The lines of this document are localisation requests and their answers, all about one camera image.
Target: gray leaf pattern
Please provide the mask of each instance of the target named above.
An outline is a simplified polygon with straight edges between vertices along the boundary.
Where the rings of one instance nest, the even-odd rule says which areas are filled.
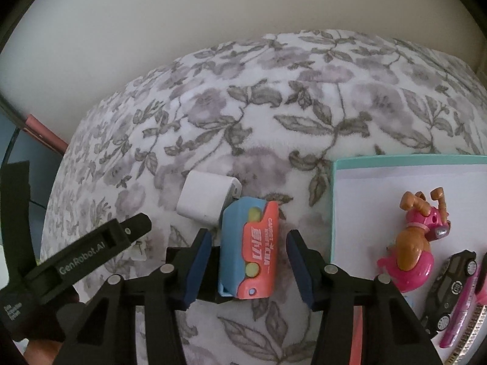
[[[230,341],[251,357],[264,361],[277,361],[278,355],[267,338],[255,329],[219,317]]]
[[[197,301],[178,313],[187,362],[309,363],[318,331],[301,316],[283,239],[299,226],[311,242],[328,234],[333,161],[482,155],[485,123],[487,91],[472,70],[407,41],[304,30],[196,51],[129,82],[81,121],[53,186],[41,258],[113,217],[143,212],[153,225],[148,260],[123,252],[76,288],[87,300],[112,273],[147,275],[168,246],[188,247],[200,228],[175,211],[187,174],[235,176],[243,195],[281,206],[275,293],[250,305]],[[215,230],[212,239],[219,243]]]
[[[281,316],[281,311],[276,302],[271,302],[269,312],[265,318],[265,327],[272,339],[274,339],[279,346],[282,346],[287,334],[288,326],[286,320]]]
[[[269,298],[252,299],[250,305],[252,306],[253,319],[257,321],[267,313],[267,309],[269,309]]]

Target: white plug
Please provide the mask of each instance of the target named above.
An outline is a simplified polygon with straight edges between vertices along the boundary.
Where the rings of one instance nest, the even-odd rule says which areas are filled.
[[[223,210],[241,193],[242,185],[234,177],[192,170],[186,177],[176,212],[205,225],[219,226]]]

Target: toy dog figure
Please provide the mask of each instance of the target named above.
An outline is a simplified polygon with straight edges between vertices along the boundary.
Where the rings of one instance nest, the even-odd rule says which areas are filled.
[[[398,234],[389,257],[377,262],[401,292],[415,290],[426,282],[434,265],[429,243],[450,233],[443,188],[434,189],[430,195],[438,201],[438,208],[430,205],[422,192],[403,195],[399,207],[407,211],[406,229]]]

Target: hand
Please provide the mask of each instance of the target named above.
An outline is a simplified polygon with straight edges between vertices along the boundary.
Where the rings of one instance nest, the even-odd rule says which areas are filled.
[[[62,343],[51,340],[32,340],[27,345],[24,357],[29,365],[52,365]]]

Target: blue and orange toy car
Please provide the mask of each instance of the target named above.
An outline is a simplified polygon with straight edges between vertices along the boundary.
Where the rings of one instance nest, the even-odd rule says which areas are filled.
[[[242,197],[222,215],[218,292],[238,299],[267,298],[274,290],[279,204]]]

